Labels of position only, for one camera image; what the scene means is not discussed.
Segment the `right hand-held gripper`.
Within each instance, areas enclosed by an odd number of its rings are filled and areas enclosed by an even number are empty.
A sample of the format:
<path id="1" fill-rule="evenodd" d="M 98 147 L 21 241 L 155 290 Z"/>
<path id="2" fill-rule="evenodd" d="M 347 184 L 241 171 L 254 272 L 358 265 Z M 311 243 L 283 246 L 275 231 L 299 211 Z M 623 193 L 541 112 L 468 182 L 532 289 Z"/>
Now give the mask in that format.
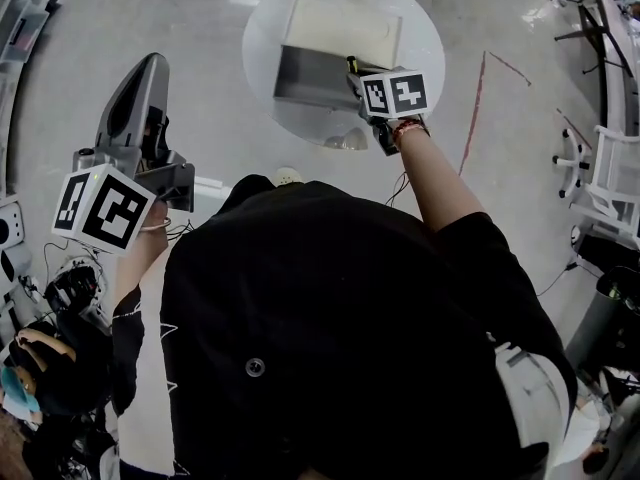
<path id="1" fill-rule="evenodd" d="M 404 131 L 426 129 L 428 98 L 422 72 L 393 70 L 366 75 L 349 72 L 346 79 L 357 101 L 357 113 L 371 127 L 386 156 L 399 153 L 399 136 Z"/>

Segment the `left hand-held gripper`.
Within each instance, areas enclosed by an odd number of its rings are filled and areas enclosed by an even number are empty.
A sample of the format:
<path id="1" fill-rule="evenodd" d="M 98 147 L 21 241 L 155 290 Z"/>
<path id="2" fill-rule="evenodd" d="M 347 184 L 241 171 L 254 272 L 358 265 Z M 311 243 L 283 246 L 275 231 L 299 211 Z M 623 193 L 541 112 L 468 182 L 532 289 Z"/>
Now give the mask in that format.
<path id="1" fill-rule="evenodd" d="M 173 151 L 156 161 L 141 148 L 154 148 L 166 125 L 169 64 L 146 55 L 109 99 L 96 146 L 73 155 L 63 182 L 51 232 L 111 254 L 125 254 L 142 230 L 154 203 L 191 213 L 195 167 Z"/>

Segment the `white box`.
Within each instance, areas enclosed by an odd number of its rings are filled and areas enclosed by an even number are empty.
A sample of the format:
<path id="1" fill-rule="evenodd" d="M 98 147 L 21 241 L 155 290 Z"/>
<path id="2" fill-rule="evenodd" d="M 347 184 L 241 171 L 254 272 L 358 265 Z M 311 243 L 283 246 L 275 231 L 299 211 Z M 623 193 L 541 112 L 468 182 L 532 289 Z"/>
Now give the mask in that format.
<path id="1" fill-rule="evenodd" d="M 357 111 L 348 59 L 374 68 L 396 65 L 402 19 L 345 0 L 294 0 L 273 97 L 289 103 Z"/>

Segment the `person's left forearm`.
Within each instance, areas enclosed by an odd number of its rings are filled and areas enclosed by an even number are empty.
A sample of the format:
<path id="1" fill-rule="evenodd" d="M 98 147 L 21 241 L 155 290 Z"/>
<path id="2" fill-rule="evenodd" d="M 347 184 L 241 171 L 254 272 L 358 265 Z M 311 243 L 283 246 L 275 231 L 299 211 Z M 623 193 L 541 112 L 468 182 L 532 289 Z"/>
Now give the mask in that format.
<path id="1" fill-rule="evenodd" d="M 119 319 L 139 308 L 141 283 L 149 269 L 168 248 L 165 221 L 168 207 L 155 202 L 147 214 L 129 253 L 117 261 L 113 317 Z"/>

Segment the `person's right forearm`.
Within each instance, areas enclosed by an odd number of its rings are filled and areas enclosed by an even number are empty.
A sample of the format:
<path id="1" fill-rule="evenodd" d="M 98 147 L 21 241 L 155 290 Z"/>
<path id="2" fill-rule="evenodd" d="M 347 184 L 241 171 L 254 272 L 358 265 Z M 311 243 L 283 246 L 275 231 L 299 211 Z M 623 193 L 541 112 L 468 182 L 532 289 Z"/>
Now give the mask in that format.
<path id="1" fill-rule="evenodd" d="M 434 232 L 475 213 L 479 200 L 423 128 L 399 134 L 399 151 L 423 222 Z"/>

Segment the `clear plastic wrapper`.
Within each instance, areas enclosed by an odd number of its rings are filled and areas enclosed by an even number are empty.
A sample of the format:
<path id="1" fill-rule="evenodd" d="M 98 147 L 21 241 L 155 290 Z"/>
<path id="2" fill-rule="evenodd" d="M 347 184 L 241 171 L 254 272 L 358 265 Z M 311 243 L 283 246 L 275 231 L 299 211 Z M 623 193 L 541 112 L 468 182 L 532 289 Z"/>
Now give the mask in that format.
<path id="1" fill-rule="evenodd" d="M 356 127 L 345 132 L 331 136 L 324 142 L 326 148 L 345 151 L 365 151 L 368 149 L 366 133 Z"/>

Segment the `round white side table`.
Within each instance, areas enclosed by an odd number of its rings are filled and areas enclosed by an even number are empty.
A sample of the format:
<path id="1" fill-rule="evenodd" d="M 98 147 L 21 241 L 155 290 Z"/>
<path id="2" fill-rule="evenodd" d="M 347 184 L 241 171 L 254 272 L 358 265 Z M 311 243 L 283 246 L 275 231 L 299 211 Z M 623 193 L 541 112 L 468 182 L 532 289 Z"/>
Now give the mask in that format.
<path id="1" fill-rule="evenodd" d="M 294 0 L 261 0 L 252 12 L 242 44 L 249 86 L 270 117 L 300 139 L 325 147 L 327 138 L 358 127 L 366 133 L 369 143 L 372 130 L 357 111 L 289 103 L 273 97 L 281 43 L 293 4 Z M 446 74 L 444 48 L 433 21 L 415 0 L 379 0 L 363 6 L 398 16 L 402 24 L 396 65 L 384 69 L 357 63 L 359 75 L 393 69 L 422 72 L 428 98 L 426 115 L 430 115 L 442 94 Z"/>

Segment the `person's black trouser leg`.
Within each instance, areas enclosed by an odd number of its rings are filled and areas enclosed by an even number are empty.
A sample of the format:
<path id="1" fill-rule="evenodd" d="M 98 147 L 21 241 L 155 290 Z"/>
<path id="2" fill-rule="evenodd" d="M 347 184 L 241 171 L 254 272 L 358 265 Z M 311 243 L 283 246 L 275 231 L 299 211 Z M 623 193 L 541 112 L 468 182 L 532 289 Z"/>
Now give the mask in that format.
<path id="1" fill-rule="evenodd" d="M 238 207 L 247 199 L 258 194 L 272 191 L 276 186 L 263 175 L 251 174 L 241 179 L 231 190 L 217 214 L 223 214 Z"/>

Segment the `white round-faced device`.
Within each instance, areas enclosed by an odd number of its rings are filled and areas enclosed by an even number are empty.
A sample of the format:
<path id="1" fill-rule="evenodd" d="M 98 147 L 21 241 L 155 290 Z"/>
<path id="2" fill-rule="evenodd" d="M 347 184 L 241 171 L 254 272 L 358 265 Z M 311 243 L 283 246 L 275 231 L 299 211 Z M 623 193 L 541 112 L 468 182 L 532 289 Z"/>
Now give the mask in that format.
<path id="1" fill-rule="evenodd" d="M 21 209 L 17 202 L 0 207 L 0 250 L 13 247 L 24 240 Z"/>

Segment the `white device with black cone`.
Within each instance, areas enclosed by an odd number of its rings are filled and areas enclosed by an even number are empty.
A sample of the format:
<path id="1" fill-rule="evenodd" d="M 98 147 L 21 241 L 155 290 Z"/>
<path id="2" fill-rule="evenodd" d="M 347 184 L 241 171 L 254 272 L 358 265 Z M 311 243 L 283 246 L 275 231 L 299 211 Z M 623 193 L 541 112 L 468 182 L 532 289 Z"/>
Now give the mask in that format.
<path id="1" fill-rule="evenodd" d="M 10 293 L 31 265 L 32 254 L 25 242 L 0 250 L 0 297 Z"/>

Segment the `person's black shirt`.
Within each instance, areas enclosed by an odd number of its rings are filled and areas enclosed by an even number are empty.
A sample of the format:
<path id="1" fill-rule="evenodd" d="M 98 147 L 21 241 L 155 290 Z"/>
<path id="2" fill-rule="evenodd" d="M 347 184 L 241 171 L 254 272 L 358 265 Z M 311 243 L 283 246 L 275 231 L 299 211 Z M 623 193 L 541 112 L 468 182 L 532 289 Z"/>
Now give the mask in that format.
<path id="1" fill-rule="evenodd" d="M 113 315 L 122 480 L 518 480 L 565 433 L 562 342 L 483 212 L 439 231 L 257 176 Z"/>

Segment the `long white desk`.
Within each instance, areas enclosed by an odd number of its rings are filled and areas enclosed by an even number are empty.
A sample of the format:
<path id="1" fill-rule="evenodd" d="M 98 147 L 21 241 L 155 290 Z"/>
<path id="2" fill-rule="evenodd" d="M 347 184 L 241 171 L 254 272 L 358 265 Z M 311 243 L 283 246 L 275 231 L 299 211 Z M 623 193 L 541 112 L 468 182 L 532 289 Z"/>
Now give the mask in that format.
<path id="1" fill-rule="evenodd" d="M 629 35 L 633 40 L 633 74 L 629 76 L 623 69 L 608 63 L 617 60 L 610 46 L 606 47 L 606 57 L 597 52 L 599 83 L 601 88 L 600 124 L 611 130 L 634 135 L 640 129 L 640 30 L 635 28 L 631 10 L 632 0 L 614 0 L 625 16 Z"/>

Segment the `white mesh chair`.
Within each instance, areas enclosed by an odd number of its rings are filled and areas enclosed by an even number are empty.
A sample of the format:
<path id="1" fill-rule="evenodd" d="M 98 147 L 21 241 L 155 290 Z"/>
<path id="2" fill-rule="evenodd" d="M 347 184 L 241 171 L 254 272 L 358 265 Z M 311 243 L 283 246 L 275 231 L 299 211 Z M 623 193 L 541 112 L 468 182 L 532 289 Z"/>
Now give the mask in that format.
<path id="1" fill-rule="evenodd" d="M 597 145 L 588 151 L 571 129 L 562 131 L 567 158 L 552 157 L 565 170 L 558 191 L 569 207 L 605 232 L 640 250 L 640 136 L 596 126 Z"/>

